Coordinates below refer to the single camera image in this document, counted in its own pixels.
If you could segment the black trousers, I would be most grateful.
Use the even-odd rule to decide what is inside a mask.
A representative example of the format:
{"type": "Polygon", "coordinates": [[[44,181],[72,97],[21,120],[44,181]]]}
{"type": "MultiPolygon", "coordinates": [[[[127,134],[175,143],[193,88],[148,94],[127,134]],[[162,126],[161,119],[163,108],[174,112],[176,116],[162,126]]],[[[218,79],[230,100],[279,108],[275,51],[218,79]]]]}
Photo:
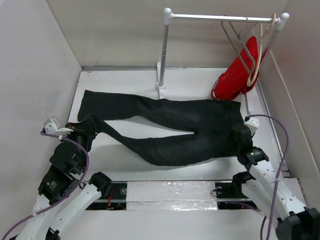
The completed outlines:
{"type": "Polygon", "coordinates": [[[91,120],[97,133],[117,140],[155,166],[180,167],[211,158],[233,157],[236,144],[232,127],[244,123],[241,104],[219,100],[168,100],[122,93],[85,91],[78,121],[91,120]],[[160,126],[185,131],[185,135],[131,138],[107,121],[143,117],[160,126]]]}

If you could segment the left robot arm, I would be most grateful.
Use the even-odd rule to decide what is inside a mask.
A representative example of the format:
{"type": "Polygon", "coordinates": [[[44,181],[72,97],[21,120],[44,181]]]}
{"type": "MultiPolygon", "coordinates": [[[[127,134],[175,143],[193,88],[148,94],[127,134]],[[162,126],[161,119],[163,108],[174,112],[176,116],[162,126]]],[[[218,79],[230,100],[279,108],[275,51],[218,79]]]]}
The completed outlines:
{"type": "Polygon", "coordinates": [[[13,239],[60,240],[90,204],[111,194],[112,180],[97,172],[81,192],[64,209],[61,208],[88,171],[89,151],[97,134],[93,116],[65,126],[60,125],[56,117],[44,123],[41,135],[56,138],[60,143],[49,159],[51,166],[38,187],[32,213],[20,221],[25,226],[13,239]]]}

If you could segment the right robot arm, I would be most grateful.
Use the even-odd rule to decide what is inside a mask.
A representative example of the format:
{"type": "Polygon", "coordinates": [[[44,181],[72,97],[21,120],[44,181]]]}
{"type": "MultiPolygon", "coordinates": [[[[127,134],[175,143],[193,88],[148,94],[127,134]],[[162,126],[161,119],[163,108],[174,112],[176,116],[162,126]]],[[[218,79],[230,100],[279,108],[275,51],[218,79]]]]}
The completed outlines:
{"type": "Polygon", "coordinates": [[[253,145],[250,128],[233,126],[231,139],[237,160],[246,169],[233,176],[232,193],[251,199],[269,219],[279,240],[318,240],[319,211],[308,208],[279,179],[265,152],[253,145]]]}

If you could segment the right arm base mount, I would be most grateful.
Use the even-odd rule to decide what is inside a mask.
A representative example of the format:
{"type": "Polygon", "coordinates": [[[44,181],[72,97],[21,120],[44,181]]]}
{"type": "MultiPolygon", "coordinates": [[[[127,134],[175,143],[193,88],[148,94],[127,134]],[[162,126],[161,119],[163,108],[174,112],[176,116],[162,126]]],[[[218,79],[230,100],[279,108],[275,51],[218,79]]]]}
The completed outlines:
{"type": "Polygon", "coordinates": [[[215,189],[211,195],[217,200],[219,210],[254,210],[259,208],[253,201],[242,192],[242,184],[253,177],[247,172],[241,172],[232,177],[232,181],[216,181],[215,189]]]}

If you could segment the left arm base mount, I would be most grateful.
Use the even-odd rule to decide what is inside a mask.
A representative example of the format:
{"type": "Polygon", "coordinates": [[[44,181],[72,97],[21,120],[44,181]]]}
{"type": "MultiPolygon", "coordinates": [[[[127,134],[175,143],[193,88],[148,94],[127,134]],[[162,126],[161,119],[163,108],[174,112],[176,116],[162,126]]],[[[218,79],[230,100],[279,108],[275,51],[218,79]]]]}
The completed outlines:
{"type": "Polygon", "coordinates": [[[112,184],[111,192],[108,196],[102,196],[90,204],[88,211],[122,211],[127,209],[128,183],[116,181],[112,184]]]}

